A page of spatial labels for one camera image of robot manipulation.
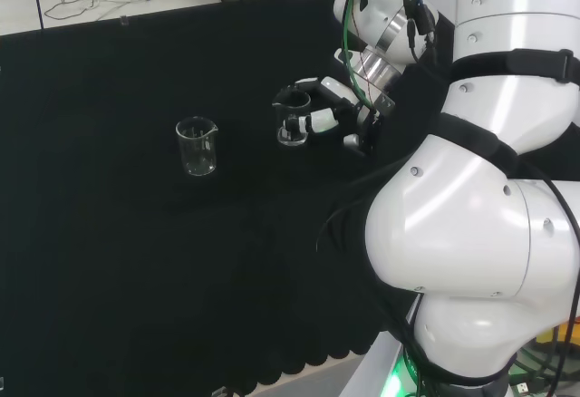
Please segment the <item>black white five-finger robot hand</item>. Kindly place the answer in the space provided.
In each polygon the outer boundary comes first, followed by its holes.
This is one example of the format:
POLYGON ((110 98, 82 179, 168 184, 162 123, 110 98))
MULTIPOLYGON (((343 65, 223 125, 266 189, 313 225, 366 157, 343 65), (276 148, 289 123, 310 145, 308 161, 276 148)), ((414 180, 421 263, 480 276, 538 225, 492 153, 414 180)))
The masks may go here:
POLYGON ((349 150, 369 156, 379 140, 395 102, 371 89, 371 107, 353 90, 332 77, 305 78, 285 88, 272 100, 276 138, 286 147, 300 147, 320 136, 333 136, 349 150))

